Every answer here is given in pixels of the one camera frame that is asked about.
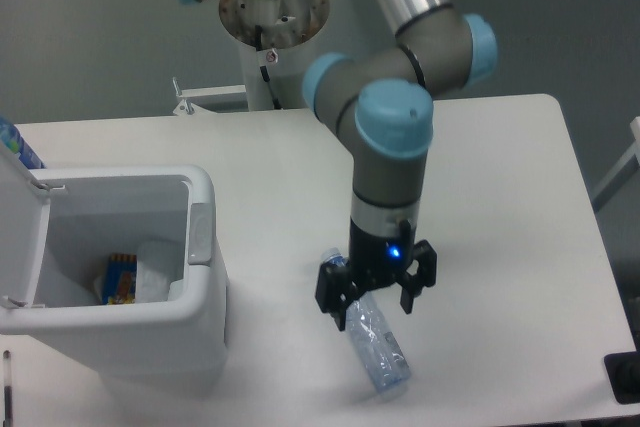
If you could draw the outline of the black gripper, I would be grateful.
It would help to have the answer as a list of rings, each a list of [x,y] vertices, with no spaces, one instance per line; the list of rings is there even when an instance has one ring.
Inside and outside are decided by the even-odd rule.
[[[340,332],[346,329],[349,307],[366,292],[398,283],[402,287],[400,305],[413,310],[414,299],[424,288],[436,283],[437,253],[426,240],[414,245],[415,229],[408,219],[396,224],[391,236],[373,235],[354,221],[350,225],[349,263],[322,263],[319,267],[315,299],[323,314],[329,314]],[[416,272],[407,270],[416,261]]]

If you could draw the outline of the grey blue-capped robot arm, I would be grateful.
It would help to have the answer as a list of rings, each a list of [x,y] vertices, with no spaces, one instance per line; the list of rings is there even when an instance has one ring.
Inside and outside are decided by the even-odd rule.
[[[325,8],[320,0],[219,1],[227,31],[251,51],[248,95],[263,93],[268,107],[284,108],[275,68],[322,29]],[[498,57],[491,26],[450,0],[377,1],[394,46],[360,61],[324,54],[297,81],[305,104],[353,159],[349,257],[343,268],[320,266],[315,292],[338,327],[368,292],[399,285],[401,306],[411,311],[434,285],[436,253],[415,237],[433,99],[488,77]]]

